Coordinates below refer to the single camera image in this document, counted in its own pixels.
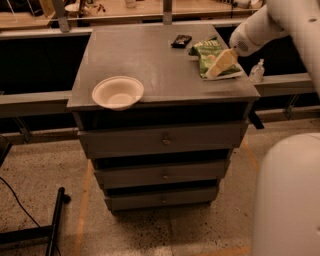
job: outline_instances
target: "black cable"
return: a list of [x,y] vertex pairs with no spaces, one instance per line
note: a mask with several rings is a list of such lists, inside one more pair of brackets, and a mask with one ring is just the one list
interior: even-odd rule
[[[2,180],[2,182],[11,190],[13,196],[15,197],[18,205],[20,206],[20,208],[28,215],[28,217],[37,225],[38,228],[41,228],[41,226],[38,224],[38,222],[36,222],[36,220],[28,213],[28,211],[22,206],[22,204],[19,201],[19,198],[17,196],[17,194],[14,192],[14,190],[12,189],[12,187],[9,185],[8,182],[5,181],[5,179],[3,179],[2,177],[0,177],[0,180]],[[54,245],[56,247],[56,250],[58,252],[58,254],[61,256],[59,247],[57,244]]]

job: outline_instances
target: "gray tabletop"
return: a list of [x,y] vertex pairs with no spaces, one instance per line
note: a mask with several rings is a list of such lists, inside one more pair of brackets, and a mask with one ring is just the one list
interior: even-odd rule
[[[193,38],[185,49],[171,47],[179,34]],[[71,110],[101,109],[92,100],[92,90],[102,80],[113,76],[130,76],[142,82],[145,91],[137,105],[182,101],[255,101],[259,94],[245,74],[218,81],[203,81],[200,78],[199,62],[188,55],[188,50],[196,42],[214,36],[219,37],[209,24],[96,27],[67,107]]]

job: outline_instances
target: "concrete floor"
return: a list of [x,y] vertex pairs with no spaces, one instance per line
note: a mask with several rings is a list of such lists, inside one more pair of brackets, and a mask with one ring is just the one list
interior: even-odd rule
[[[40,225],[51,224],[57,190],[65,187],[72,200],[62,213],[58,247],[63,256],[245,256],[250,253],[255,181],[263,156],[279,140],[319,132],[319,127],[320,119],[271,122],[262,130],[250,125],[210,206],[136,210],[113,216],[79,141],[50,134],[14,145],[0,176]],[[34,227],[2,182],[0,195],[0,232]],[[29,245],[0,246],[0,255],[45,255],[46,245]]]

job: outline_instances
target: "black metal stand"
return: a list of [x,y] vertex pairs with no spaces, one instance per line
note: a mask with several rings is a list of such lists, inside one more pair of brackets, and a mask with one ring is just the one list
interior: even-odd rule
[[[0,166],[4,161],[4,158],[8,154],[10,147],[11,143],[8,142],[4,137],[0,137]],[[55,250],[57,249],[56,244],[62,204],[69,203],[71,199],[64,192],[65,189],[63,187],[59,188],[51,225],[0,233],[0,245],[27,240],[35,240],[40,238],[48,238],[46,256],[53,256]]]

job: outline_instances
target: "plastic bottle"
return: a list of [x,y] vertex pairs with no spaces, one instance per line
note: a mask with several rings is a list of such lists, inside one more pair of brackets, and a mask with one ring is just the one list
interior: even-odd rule
[[264,67],[263,67],[264,59],[260,59],[259,63],[251,69],[249,79],[253,83],[260,83],[263,80]]

